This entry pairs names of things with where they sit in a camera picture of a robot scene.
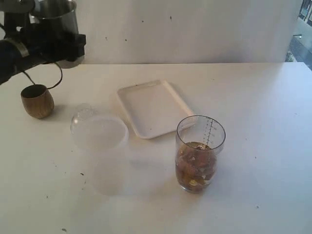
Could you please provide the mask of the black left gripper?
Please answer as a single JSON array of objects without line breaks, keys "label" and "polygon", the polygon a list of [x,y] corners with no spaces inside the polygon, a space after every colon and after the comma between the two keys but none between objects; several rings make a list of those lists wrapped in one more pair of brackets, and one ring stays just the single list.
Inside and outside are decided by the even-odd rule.
[{"label": "black left gripper", "polygon": [[78,32],[74,0],[2,0],[2,42],[15,46],[22,58],[44,62],[76,62],[85,55],[86,36]]}]

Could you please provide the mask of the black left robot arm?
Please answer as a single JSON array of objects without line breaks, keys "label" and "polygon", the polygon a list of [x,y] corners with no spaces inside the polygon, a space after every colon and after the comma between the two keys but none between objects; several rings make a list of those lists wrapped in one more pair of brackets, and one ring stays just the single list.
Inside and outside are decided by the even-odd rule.
[{"label": "black left robot arm", "polygon": [[78,32],[76,9],[74,0],[2,0],[0,82],[40,64],[79,64],[86,36]]}]

